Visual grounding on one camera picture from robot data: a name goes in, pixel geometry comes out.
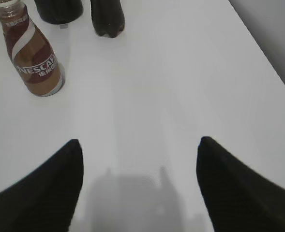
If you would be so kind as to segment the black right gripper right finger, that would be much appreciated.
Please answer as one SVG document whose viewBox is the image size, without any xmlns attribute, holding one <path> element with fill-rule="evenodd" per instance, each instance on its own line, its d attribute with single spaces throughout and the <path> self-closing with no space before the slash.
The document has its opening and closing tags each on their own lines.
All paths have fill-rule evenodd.
<svg viewBox="0 0 285 232">
<path fill-rule="evenodd" d="M 216 232 L 285 232 L 285 189 L 213 138 L 201 138 L 197 181 Z"/>
</svg>

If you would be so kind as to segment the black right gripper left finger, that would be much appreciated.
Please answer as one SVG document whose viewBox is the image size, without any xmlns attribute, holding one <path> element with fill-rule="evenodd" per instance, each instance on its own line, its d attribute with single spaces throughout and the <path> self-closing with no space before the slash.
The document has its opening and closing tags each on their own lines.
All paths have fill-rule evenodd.
<svg viewBox="0 0 285 232">
<path fill-rule="evenodd" d="M 0 232 L 67 232 L 83 178 L 81 145 L 71 139 L 33 172 L 0 192 Z"/>
</svg>

